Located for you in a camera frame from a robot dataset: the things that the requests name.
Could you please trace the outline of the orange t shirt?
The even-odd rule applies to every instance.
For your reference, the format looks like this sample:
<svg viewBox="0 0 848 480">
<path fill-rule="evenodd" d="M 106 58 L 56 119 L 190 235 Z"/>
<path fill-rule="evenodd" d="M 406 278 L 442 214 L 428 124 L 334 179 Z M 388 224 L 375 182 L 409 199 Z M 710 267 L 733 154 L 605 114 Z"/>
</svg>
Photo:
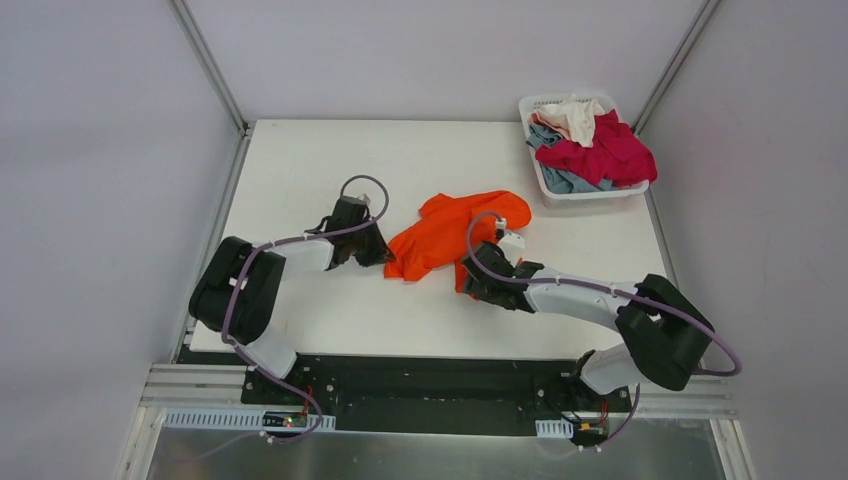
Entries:
<svg viewBox="0 0 848 480">
<path fill-rule="evenodd" d="M 419 208 L 420 219 L 389 242 L 394 259 L 384 266 L 384 277 L 414 283 L 435 269 L 453 265 L 455 291 L 460 293 L 468 278 L 461 263 L 467 254 L 466 233 L 473 220 L 487 211 L 505 218 L 512 229 L 524 228 L 532 220 L 529 204 L 510 191 L 464 197 L 437 194 Z"/>
</svg>

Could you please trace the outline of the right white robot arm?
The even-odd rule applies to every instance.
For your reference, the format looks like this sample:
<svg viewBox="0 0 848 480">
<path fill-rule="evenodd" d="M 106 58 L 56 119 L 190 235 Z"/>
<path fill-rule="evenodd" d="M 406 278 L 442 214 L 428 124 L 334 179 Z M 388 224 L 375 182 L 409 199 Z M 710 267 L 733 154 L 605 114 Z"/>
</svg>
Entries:
<svg viewBox="0 0 848 480">
<path fill-rule="evenodd" d="M 461 290 L 479 301 L 530 314 L 564 315 L 620 335 L 621 344 L 586 352 L 572 370 L 568 397 L 583 410 L 637 383 L 683 390 L 712 341 L 713 326 L 659 275 L 634 284 L 604 285 L 538 262 L 513 264 L 488 241 L 466 254 L 461 265 L 467 273 Z"/>
</svg>

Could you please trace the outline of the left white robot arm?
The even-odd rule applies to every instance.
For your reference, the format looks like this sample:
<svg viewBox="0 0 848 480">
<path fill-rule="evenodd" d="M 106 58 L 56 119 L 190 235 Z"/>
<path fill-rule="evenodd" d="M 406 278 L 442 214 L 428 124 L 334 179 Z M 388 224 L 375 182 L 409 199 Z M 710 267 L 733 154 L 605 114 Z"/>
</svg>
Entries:
<svg viewBox="0 0 848 480">
<path fill-rule="evenodd" d="M 330 271 L 351 258 L 371 267 L 395 256 L 368 202 L 343 195 L 318 226 L 267 248 L 236 236 L 224 238 L 192 292 L 188 313 L 269 374 L 266 389 L 279 403 L 293 404 L 304 394 L 305 378 L 292 369 L 297 353 L 285 329 L 272 324 L 280 285 Z"/>
</svg>

